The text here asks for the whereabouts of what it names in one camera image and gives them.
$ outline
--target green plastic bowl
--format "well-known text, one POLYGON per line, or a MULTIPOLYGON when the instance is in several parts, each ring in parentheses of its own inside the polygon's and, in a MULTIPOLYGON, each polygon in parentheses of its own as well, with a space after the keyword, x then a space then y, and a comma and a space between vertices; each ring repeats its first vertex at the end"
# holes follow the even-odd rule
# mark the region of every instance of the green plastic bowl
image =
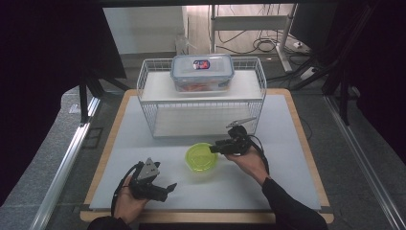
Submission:
POLYGON ((204 172, 215 166, 217 153, 211 153, 210 146, 208 143, 197 143, 186 152, 186 163, 193 172, 204 172))

